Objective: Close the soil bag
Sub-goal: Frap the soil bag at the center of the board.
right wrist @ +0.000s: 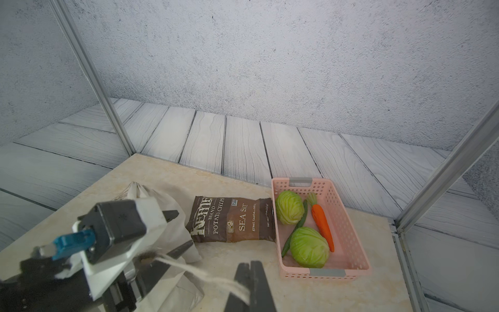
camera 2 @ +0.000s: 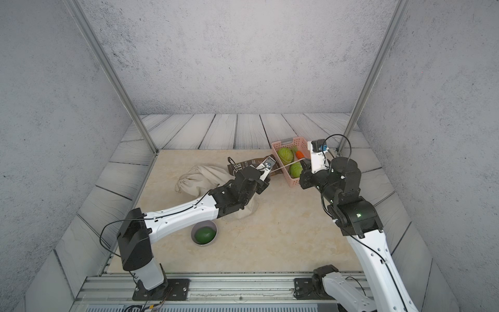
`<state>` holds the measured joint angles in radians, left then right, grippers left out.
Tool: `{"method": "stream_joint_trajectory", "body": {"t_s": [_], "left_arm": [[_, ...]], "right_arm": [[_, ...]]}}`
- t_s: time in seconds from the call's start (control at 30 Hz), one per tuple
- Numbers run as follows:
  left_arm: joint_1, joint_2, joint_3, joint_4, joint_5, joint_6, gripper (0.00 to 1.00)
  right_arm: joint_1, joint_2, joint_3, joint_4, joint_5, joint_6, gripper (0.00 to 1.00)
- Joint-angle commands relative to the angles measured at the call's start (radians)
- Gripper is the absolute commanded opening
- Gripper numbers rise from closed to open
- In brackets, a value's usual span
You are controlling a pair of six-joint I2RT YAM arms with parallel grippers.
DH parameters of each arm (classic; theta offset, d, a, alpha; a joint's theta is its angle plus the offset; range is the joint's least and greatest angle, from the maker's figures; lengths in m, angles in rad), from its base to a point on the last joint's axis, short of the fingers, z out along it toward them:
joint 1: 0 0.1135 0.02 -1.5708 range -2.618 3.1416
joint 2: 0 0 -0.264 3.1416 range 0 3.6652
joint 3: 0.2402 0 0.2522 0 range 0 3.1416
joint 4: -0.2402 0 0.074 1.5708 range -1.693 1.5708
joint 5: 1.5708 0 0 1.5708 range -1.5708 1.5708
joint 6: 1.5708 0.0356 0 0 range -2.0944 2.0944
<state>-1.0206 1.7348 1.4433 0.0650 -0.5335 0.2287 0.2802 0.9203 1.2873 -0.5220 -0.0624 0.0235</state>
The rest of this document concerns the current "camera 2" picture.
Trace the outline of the beige drawstring soil bag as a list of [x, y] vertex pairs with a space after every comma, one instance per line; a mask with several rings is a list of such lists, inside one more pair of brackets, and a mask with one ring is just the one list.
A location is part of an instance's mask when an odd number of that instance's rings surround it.
[[254, 214], [259, 208], [259, 201], [258, 199], [254, 196], [247, 205], [244, 206], [244, 209], [240, 209], [234, 213], [228, 214], [223, 217], [224, 220], [227, 222], [232, 222], [236, 220], [240, 220], [246, 217], [249, 217], [250, 215]]

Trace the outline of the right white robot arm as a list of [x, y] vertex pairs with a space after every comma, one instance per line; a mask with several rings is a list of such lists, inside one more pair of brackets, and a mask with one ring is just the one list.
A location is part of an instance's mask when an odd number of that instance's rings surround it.
[[314, 272], [318, 293], [331, 296], [347, 311], [416, 311], [392, 260], [382, 221], [375, 207], [361, 195], [361, 170], [355, 161], [321, 153], [300, 161], [300, 186], [315, 188], [320, 202], [354, 250], [372, 297], [351, 286], [330, 267]]

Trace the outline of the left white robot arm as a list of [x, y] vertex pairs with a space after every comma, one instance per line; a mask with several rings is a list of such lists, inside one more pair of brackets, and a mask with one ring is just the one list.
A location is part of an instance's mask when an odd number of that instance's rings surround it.
[[146, 291], [166, 286], [165, 275], [153, 256], [152, 244], [183, 228], [243, 210], [254, 194], [261, 194], [268, 187], [269, 174], [270, 169], [262, 165], [250, 166], [197, 200], [149, 213], [133, 209], [117, 234], [123, 270], [131, 272]]

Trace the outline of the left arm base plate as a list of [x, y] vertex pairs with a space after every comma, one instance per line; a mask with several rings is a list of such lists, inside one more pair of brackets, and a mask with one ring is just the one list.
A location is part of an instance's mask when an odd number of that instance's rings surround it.
[[185, 301], [187, 299], [189, 279], [165, 279], [158, 287], [147, 290], [142, 281], [136, 283], [132, 295], [133, 301]]

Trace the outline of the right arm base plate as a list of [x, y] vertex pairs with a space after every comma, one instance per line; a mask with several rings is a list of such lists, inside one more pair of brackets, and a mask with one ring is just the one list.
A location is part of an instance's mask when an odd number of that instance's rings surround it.
[[315, 276], [294, 279], [293, 297], [297, 300], [320, 300], [322, 299], [321, 290], [320, 280]]

